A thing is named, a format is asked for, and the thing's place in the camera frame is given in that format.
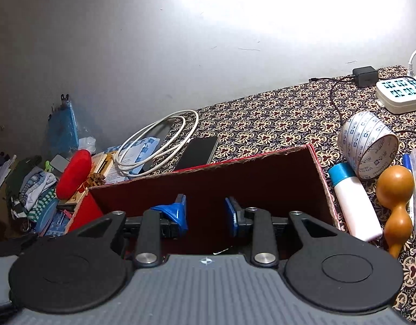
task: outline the white bottle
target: white bottle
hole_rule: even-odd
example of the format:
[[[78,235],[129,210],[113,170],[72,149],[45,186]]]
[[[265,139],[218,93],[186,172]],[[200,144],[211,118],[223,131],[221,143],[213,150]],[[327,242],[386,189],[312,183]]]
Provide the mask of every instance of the white bottle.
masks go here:
[[[328,170],[334,191],[345,217],[349,233],[362,240],[371,241],[383,234],[380,221],[360,180],[346,162]]]

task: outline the roll of tape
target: roll of tape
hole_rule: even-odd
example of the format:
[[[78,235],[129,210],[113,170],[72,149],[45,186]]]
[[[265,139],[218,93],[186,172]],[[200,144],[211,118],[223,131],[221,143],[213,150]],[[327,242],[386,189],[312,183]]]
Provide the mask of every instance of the roll of tape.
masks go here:
[[[378,117],[363,111],[345,122],[337,145],[357,177],[371,179],[390,166],[399,140]]]

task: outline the gray object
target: gray object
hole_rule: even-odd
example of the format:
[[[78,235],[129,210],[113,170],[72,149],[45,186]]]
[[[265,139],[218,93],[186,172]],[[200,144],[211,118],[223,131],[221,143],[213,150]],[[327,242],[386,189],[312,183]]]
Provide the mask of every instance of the gray object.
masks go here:
[[[82,313],[49,315],[24,309],[10,325],[387,325],[408,324],[386,308],[367,315],[327,313],[298,299],[273,269],[242,255],[171,255],[139,269],[109,302]]]
[[[0,307],[10,306],[8,273],[17,256],[0,257]]]
[[[50,162],[50,165],[53,166],[56,170],[60,172],[64,172],[66,167],[69,165],[69,161],[66,160],[61,155],[56,155]]]

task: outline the black charger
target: black charger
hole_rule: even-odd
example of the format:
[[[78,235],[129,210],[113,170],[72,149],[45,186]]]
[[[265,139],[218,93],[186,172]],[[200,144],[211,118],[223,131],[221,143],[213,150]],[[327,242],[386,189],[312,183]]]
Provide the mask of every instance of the black charger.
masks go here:
[[[375,86],[380,79],[378,71],[372,66],[355,68],[352,70],[352,74],[354,75],[354,82],[357,88]]]

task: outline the black phone screen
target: black phone screen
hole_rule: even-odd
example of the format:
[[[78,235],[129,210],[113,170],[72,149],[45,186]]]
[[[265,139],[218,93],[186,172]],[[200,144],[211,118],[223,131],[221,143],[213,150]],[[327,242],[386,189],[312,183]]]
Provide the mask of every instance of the black phone screen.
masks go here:
[[[193,138],[185,148],[174,171],[208,164],[215,149],[218,137]]]

